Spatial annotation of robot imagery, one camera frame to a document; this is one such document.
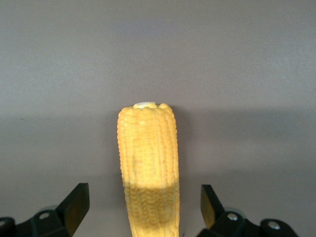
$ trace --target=yellow corn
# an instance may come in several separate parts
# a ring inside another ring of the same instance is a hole
[[[122,109],[118,149],[133,237],[179,237],[178,143],[172,109],[154,102]]]

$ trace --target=screw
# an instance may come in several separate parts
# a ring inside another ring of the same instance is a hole
[[[0,221],[0,227],[5,225],[5,221]]]
[[[269,221],[268,222],[268,226],[270,226],[270,228],[272,228],[274,230],[279,230],[280,229],[280,226],[275,221]]]
[[[229,213],[229,214],[227,215],[227,217],[228,217],[230,220],[232,220],[232,221],[238,220],[238,217],[237,217],[235,214],[233,214],[233,213]]]
[[[49,213],[48,212],[44,212],[42,215],[39,216],[39,218],[42,220],[42,219],[45,219],[49,217]]]

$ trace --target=corn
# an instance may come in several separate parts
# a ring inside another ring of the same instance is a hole
[[[118,149],[133,237],[179,237],[176,121],[167,104],[135,104],[118,115]]]

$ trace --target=gray surface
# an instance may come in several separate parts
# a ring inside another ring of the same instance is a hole
[[[0,216],[21,222],[89,182],[76,237],[130,236],[119,110],[168,103],[179,134],[180,235],[199,190],[255,224],[314,236],[315,1],[0,3]]]

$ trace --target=gray background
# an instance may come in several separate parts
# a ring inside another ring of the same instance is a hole
[[[76,237],[131,236],[117,115],[168,103],[180,235],[202,183],[255,224],[316,232],[316,2],[0,1],[0,216],[22,222],[79,182]]]

